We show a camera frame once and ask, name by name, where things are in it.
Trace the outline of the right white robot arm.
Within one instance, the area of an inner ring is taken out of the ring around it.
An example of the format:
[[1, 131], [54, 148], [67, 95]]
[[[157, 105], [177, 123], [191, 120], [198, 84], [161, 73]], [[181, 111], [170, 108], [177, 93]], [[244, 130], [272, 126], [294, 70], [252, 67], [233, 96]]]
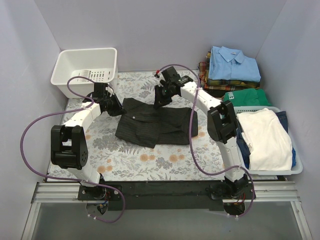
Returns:
[[173, 65], [165, 66], [154, 74], [159, 83], [154, 87], [154, 108], [166, 106], [174, 96], [180, 96], [192, 102], [207, 116], [207, 132], [213, 139], [222, 156], [226, 192], [237, 199], [245, 192], [249, 184], [248, 173], [241, 166], [237, 147], [237, 120], [233, 104], [214, 98], [200, 87], [200, 80], [180, 76]]

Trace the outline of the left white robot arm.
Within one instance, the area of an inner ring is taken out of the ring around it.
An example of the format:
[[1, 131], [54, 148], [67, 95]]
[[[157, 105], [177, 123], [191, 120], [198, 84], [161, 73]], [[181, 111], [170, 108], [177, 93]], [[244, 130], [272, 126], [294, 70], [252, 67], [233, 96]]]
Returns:
[[115, 117], [125, 113], [113, 88], [108, 83], [95, 83], [81, 110], [62, 125], [51, 129], [51, 162], [66, 169], [80, 180], [83, 191], [95, 200], [107, 195], [104, 178], [88, 162], [89, 152], [85, 133], [103, 112]]

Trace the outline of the black pinstriped long sleeve shirt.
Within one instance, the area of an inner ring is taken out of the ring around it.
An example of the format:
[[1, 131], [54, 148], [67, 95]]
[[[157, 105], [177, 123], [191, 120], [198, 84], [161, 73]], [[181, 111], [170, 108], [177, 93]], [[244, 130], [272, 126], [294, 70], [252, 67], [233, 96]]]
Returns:
[[161, 107], [134, 98], [125, 98], [122, 114], [115, 136], [141, 147], [154, 148], [156, 145], [185, 146], [189, 136], [198, 135], [198, 115], [190, 107]]

